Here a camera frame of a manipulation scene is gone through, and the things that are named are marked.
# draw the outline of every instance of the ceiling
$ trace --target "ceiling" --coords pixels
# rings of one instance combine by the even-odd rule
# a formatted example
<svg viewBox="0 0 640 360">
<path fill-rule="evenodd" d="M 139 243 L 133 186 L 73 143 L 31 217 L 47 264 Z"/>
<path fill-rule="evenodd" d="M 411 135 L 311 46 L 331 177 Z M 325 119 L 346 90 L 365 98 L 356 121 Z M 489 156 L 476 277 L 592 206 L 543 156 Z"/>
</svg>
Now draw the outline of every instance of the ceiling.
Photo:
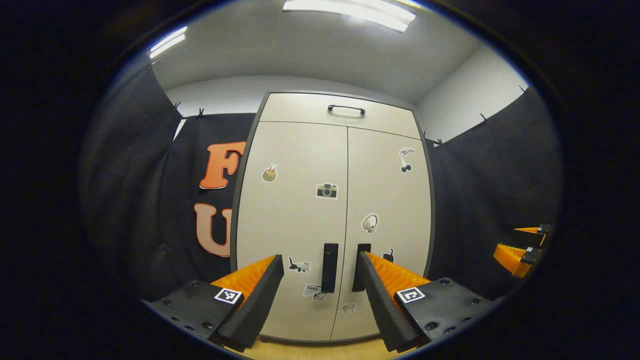
<svg viewBox="0 0 640 360">
<path fill-rule="evenodd" d="M 404 33 L 341 15 L 283 12 L 284 1 L 232 1 L 188 24 L 186 40 L 154 59 L 162 88 L 303 76 L 417 104 L 481 45 L 440 15 L 401 3 L 393 2 L 417 15 Z"/>
</svg>

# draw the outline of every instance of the ceiling light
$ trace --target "ceiling light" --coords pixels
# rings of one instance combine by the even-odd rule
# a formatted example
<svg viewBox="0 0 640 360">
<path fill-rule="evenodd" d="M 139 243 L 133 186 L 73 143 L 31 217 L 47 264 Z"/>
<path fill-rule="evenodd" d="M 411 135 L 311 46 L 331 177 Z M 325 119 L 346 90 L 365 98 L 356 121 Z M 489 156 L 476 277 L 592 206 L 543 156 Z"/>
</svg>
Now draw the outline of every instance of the ceiling light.
<svg viewBox="0 0 640 360">
<path fill-rule="evenodd" d="M 174 46 L 175 44 L 178 44 L 179 42 L 183 41 L 184 37 L 185 37 L 184 34 L 182 34 L 182 35 L 178 36 L 177 38 L 173 38 L 172 40 L 169 40 L 169 42 L 165 43 L 160 48 L 157 48 L 157 50 L 155 50 L 154 52 L 149 54 L 149 58 L 155 58 L 161 52 L 163 52 L 163 51 L 167 50 L 168 48 L 170 48 L 171 46 Z"/>
<path fill-rule="evenodd" d="M 375 22 L 400 32 L 404 32 L 415 18 L 415 14 L 381 0 L 290 0 L 284 3 L 282 10 L 339 13 Z"/>
</svg>

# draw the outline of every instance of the cabinet door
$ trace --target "cabinet door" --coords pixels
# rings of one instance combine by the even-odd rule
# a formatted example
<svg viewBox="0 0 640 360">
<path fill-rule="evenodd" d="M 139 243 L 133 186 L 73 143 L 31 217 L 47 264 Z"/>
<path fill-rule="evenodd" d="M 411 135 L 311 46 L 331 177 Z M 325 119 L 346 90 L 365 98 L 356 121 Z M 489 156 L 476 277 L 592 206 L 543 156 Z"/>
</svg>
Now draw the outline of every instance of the cabinet door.
<svg viewBox="0 0 640 360">
<path fill-rule="evenodd" d="M 348 138 L 347 237 L 332 340 L 379 333 L 366 291 L 352 291 L 358 244 L 370 243 L 371 253 L 381 257 L 387 254 L 389 258 L 393 249 L 395 264 L 423 275 L 431 230 L 430 184 L 422 142 L 352 128 Z M 406 156 L 400 155 L 402 149 Z M 377 221 L 374 231 L 368 232 L 362 222 L 370 214 Z M 354 311 L 351 304 L 356 304 Z"/>
<path fill-rule="evenodd" d="M 329 105 L 335 105 L 328 111 Z M 323 94 L 274 93 L 264 105 L 261 122 L 311 122 L 384 131 L 421 139 L 410 110 L 353 97 Z"/>
<path fill-rule="evenodd" d="M 273 172 L 263 174 L 271 166 Z M 336 197 L 317 187 L 337 186 Z M 344 252 L 347 129 L 288 122 L 260 123 L 248 153 L 238 207 L 238 268 L 282 254 L 284 277 L 261 334 L 288 340 L 330 339 Z M 325 243 L 338 243 L 335 293 L 303 296 L 322 284 Z M 289 257 L 294 266 L 290 269 Z"/>
</svg>

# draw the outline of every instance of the wooden floor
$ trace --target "wooden floor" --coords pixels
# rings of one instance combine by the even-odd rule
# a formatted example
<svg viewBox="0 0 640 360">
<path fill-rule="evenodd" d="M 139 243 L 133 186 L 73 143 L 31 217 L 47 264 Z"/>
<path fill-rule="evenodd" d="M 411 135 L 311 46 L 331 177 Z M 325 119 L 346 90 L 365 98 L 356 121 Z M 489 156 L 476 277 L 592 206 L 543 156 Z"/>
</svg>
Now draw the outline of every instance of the wooden floor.
<svg viewBox="0 0 640 360">
<path fill-rule="evenodd" d="M 385 344 L 380 338 L 343 345 L 300 346 L 272 342 L 263 343 L 259 337 L 253 347 L 247 348 L 243 353 L 229 350 L 255 360 L 378 360 L 393 359 L 410 351 L 400 354 L 396 351 L 387 352 Z"/>
</svg>

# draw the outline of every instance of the fluorescent light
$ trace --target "fluorescent light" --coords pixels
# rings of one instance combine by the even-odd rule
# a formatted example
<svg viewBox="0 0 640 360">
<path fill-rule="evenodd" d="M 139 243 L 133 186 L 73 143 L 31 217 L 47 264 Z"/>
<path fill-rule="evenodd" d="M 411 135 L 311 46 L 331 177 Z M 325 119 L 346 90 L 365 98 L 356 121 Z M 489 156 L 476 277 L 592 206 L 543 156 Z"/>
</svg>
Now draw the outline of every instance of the fluorescent light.
<svg viewBox="0 0 640 360">
<path fill-rule="evenodd" d="M 393 15 L 381 12 L 379 10 L 366 8 L 357 4 L 338 3 L 335 1 L 324 0 L 292 0 L 284 3 L 284 7 L 282 9 L 284 11 L 339 13 L 375 22 L 382 26 L 386 26 L 390 29 L 398 30 L 400 32 L 403 32 L 408 27 L 408 24 L 403 23 Z"/>
<path fill-rule="evenodd" d="M 168 43 L 166 43 L 165 45 L 162 45 L 158 50 L 154 51 L 153 53 L 149 54 L 149 58 L 155 58 L 156 56 L 158 56 L 158 54 L 160 54 L 161 52 L 167 50 L 168 48 L 170 48 L 171 46 L 174 46 L 175 44 L 178 44 L 179 42 L 184 40 L 184 34 L 180 35 L 177 38 L 174 38 L 173 40 L 169 41 Z"/>
<path fill-rule="evenodd" d="M 366 6 L 370 6 L 372 8 L 376 8 L 378 10 L 381 10 L 389 15 L 395 16 L 398 19 L 401 20 L 405 20 L 407 22 L 411 22 L 415 19 L 415 14 L 412 12 L 409 12 L 408 10 L 405 10 L 403 8 L 401 8 L 400 6 L 396 6 L 393 4 L 390 4 L 386 1 L 382 1 L 382 0 L 351 0 L 352 3 L 359 3 L 359 4 L 363 4 Z"/>
<path fill-rule="evenodd" d="M 153 53 L 156 49 L 158 49 L 159 47 L 161 47 L 162 45 L 165 45 L 166 43 L 168 43 L 171 39 L 177 37 L 180 34 L 183 34 L 185 31 L 187 31 L 187 27 L 183 27 L 182 29 L 178 30 L 178 31 L 174 31 L 173 33 L 170 33 L 169 36 L 165 37 L 164 39 L 162 39 L 159 43 L 157 43 L 156 45 L 154 45 L 151 48 L 151 52 Z"/>
</svg>

